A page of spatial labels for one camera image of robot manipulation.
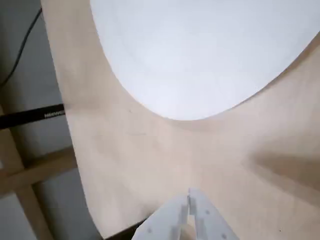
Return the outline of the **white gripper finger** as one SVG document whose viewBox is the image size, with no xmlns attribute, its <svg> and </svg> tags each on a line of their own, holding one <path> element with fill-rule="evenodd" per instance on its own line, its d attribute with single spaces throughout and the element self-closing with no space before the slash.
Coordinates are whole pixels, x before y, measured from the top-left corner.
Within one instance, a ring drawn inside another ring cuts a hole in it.
<svg viewBox="0 0 320 240">
<path fill-rule="evenodd" d="M 135 240 L 179 240 L 182 226 L 187 223 L 189 200 L 179 195 L 164 203 L 135 231 Z"/>
<path fill-rule="evenodd" d="M 211 200 L 199 189 L 188 190 L 189 215 L 194 217 L 196 239 L 235 240 L 237 235 Z"/>
</svg>

